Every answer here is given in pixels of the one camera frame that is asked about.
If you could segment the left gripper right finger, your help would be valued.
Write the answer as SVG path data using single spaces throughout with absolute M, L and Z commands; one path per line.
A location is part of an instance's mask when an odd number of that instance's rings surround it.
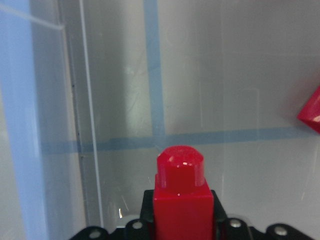
M 304 232 L 284 223 L 269 225 L 264 232 L 248 225 L 237 217 L 227 216 L 216 192 L 214 196 L 214 219 L 217 240 L 311 240 Z

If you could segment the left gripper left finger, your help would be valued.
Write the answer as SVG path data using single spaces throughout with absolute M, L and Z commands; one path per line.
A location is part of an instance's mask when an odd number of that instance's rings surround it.
M 154 240 L 154 208 L 153 190 L 143 193 L 143 200 L 139 218 L 126 223 L 124 227 L 118 227 L 109 233 L 99 226 L 88 226 L 76 233 L 72 240 Z

